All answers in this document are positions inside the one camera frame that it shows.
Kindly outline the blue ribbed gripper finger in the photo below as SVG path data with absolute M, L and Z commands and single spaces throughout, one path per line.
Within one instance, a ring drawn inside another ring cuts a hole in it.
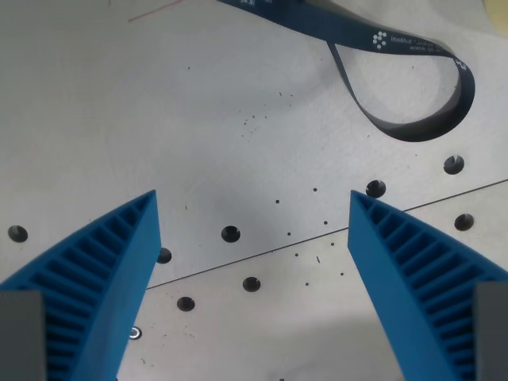
M 358 191 L 348 250 L 407 380 L 476 378 L 473 292 L 506 270 L 439 229 Z
M 49 380 L 114 380 L 160 254 L 151 190 L 55 244 L 2 282 L 39 291 Z

